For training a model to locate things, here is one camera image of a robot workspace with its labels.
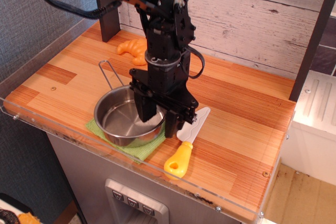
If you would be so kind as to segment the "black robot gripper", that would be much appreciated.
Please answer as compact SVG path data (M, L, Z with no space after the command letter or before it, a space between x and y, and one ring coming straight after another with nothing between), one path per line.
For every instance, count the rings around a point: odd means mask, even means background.
M147 70L130 70L138 116L147 122L156 115L156 106L166 109L165 137L172 138L185 121L192 124L198 102L186 88L190 59L182 58L171 66L148 64Z

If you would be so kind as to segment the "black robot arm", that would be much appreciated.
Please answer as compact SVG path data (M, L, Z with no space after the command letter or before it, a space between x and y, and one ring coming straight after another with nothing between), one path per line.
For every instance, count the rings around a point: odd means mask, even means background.
M190 46L195 26L188 15L188 0L115 0L133 5L146 37L146 70L131 69L131 89L141 121L151 119L156 106L166 110L165 136L172 137L184 123L193 123L197 100L186 87L191 77Z

